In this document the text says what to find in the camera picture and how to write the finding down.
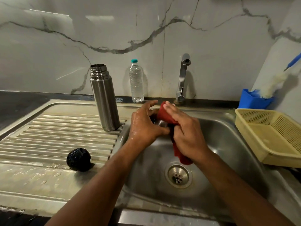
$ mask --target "blue plastic holder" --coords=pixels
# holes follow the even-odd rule
[[[238,108],[265,109],[273,100],[274,97],[267,99],[261,98],[257,91],[249,92],[248,89],[243,89]]]

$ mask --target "red cloth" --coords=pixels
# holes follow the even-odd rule
[[[179,123],[177,121],[175,121],[171,115],[169,115],[166,110],[163,108],[163,105],[165,104],[165,102],[163,102],[160,106],[160,110],[157,114],[157,119],[161,120],[161,121],[165,121],[168,124],[174,124],[174,125],[179,125]],[[190,158],[184,156],[178,149],[174,139],[173,139],[173,130],[171,131],[171,141],[172,141],[172,145],[173,145],[173,151],[176,157],[179,158],[180,162],[184,165],[190,165],[192,164],[192,161]]]

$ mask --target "forearm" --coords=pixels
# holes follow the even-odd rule
[[[107,225],[133,161],[141,152],[127,142],[47,223],[47,226]]]
[[[237,225],[294,225],[212,151],[194,163],[214,186]]]

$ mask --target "sink drain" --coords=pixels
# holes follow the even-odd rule
[[[165,170],[167,181],[176,188],[186,188],[191,184],[192,175],[189,170],[179,164],[172,163]]]

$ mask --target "perforated basket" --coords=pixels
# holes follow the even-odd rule
[[[265,164],[301,168],[301,125],[284,113],[236,109],[235,125]]]

